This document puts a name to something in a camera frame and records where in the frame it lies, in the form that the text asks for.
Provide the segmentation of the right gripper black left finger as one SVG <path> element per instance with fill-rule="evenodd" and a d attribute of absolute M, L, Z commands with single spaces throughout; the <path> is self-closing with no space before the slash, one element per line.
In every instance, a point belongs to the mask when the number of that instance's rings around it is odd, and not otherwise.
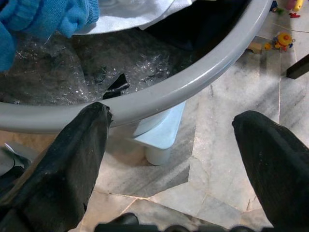
<path fill-rule="evenodd" d="M 1 231 L 76 228 L 98 177 L 111 122 L 109 107 L 100 102 L 82 109 L 1 198 Z"/>

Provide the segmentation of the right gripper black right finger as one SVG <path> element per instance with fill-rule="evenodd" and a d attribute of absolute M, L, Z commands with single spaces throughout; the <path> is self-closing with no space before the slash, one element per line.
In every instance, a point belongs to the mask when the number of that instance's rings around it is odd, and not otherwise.
<path fill-rule="evenodd" d="M 272 228 L 309 230 L 309 149 L 289 129 L 256 111 L 232 122 L 243 165 Z"/>

